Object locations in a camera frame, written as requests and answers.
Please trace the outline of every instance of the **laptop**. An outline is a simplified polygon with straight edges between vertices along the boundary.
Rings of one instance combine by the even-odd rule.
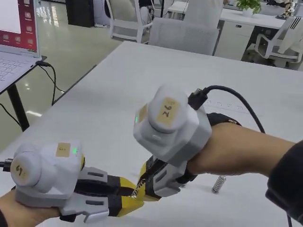
[[[1,0],[0,94],[41,60],[36,0]]]

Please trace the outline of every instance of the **wearable gripper device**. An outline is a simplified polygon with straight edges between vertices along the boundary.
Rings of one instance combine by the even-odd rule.
[[[119,176],[85,167],[77,141],[65,141],[37,149],[24,144],[13,159],[0,163],[16,183],[16,200],[29,207],[58,207],[61,220],[74,222],[85,215],[92,223],[108,216],[120,217],[144,205],[180,192],[195,179],[187,162],[209,140],[211,126],[234,119],[219,113],[206,114],[207,96],[197,90],[183,91],[161,86],[154,99],[135,116],[134,137],[149,152],[137,185]]]

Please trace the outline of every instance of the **black sleeve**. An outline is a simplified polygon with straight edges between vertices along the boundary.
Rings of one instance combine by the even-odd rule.
[[[267,185],[266,197],[303,225],[303,141],[283,156]]]
[[[6,222],[6,219],[5,219],[4,215],[1,212],[1,210],[0,210],[0,226],[1,227],[9,227],[7,222]]]

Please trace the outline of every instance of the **handwritten label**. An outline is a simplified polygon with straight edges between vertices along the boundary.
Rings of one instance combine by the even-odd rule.
[[[145,104],[145,106],[142,107],[139,112],[139,123],[141,121],[143,121],[143,119],[146,117],[146,115],[147,115],[147,104]]]
[[[69,157],[71,151],[70,143],[58,143],[56,157]]]
[[[171,126],[177,116],[180,103],[173,98],[165,98],[158,113],[156,121]]]
[[[28,179],[28,171],[17,160],[14,160],[10,166],[10,172],[17,177],[21,182],[25,182]]]

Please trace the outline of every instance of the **laptop hinge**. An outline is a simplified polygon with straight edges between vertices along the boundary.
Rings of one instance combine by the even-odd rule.
[[[33,55],[30,54],[30,53],[21,52],[21,55],[25,56],[25,57],[31,57],[31,58],[33,58]]]

